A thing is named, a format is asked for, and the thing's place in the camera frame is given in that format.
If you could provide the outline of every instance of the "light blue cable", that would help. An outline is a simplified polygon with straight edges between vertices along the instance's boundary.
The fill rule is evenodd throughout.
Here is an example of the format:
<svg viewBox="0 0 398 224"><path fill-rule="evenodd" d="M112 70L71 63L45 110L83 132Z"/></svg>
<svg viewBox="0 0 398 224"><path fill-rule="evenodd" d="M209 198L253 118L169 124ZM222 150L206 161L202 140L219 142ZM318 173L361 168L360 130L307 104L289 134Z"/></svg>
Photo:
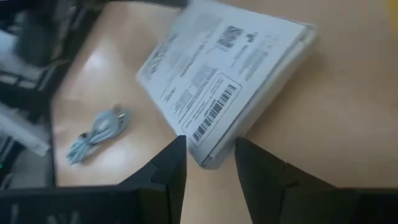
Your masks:
<svg viewBox="0 0 398 224"><path fill-rule="evenodd" d="M122 133L130 122L130 111L115 106L100 112L90 132L83 133L71 146L67 159L70 165L80 163L99 143Z"/></svg>

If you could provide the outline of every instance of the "package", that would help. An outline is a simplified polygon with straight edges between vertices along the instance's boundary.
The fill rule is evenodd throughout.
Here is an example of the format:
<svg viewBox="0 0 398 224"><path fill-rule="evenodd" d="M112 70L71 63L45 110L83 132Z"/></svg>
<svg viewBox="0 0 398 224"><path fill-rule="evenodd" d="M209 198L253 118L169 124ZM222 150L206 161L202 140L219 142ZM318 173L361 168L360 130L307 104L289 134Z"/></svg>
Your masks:
<svg viewBox="0 0 398 224"><path fill-rule="evenodd" d="M217 168L309 54L316 28L193 1L137 74L200 166Z"/></svg>

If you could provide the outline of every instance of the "black device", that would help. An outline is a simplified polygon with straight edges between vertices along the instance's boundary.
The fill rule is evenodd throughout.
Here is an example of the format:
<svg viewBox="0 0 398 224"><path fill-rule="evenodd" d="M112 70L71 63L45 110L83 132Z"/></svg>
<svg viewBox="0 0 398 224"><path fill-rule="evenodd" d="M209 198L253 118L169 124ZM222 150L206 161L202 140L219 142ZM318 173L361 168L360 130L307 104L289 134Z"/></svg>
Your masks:
<svg viewBox="0 0 398 224"><path fill-rule="evenodd" d="M235 156L253 224L398 223L397 189L339 189L243 138Z"/></svg>
<svg viewBox="0 0 398 224"><path fill-rule="evenodd" d="M185 136L177 137L119 185L2 191L0 223L180 223L186 145Z"/></svg>

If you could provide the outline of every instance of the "desk surface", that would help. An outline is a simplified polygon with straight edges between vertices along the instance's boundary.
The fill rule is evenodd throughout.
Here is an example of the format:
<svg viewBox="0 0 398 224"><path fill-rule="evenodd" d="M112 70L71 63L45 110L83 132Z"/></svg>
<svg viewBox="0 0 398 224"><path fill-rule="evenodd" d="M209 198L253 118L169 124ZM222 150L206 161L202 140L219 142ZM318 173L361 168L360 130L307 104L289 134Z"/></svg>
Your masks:
<svg viewBox="0 0 398 224"><path fill-rule="evenodd" d="M321 37L247 137L340 187L398 187L398 41L387 1L228 2L317 24ZM58 185L117 184L175 137L135 74L177 15L141 3L106 7L53 102ZM128 130L70 167L70 144L115 103L134 112ZM188 157L182 223L250 223L233 156L217 171Z"/></svg>

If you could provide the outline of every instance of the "barcode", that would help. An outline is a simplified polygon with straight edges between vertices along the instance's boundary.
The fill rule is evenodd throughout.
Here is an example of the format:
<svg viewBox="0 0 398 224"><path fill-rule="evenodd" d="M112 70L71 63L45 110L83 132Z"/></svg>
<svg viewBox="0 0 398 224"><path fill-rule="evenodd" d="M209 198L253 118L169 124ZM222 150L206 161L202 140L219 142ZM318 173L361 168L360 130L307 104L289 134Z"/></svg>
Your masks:
<svg viewBox="0 0 398 224"><path fill-rule="evenodd" d="M235 26L228 26L221 38L217 41L220 45L231 48L234 46L236 39L243 33L243 29L237 28Z"/></svg>
<svg viewBox="0 0 398 224"><path fill-rule="evenodd" d="M202 122L201 125L199 125L199 128L193 134L193 138L195 138L196 141L199 141L203 137L203 135L206 133L208 128L211 126L211 124L213 124L213 121L216 119L216 117L220 113L220 111L224 108L225 104L231 98L231 96L235 92L235 90L236 90L235 86L228 85L226 87L226 89L224 90L221 97L213 105L213 107L210 110L210 112L208 113L206 119Z"/></svg>

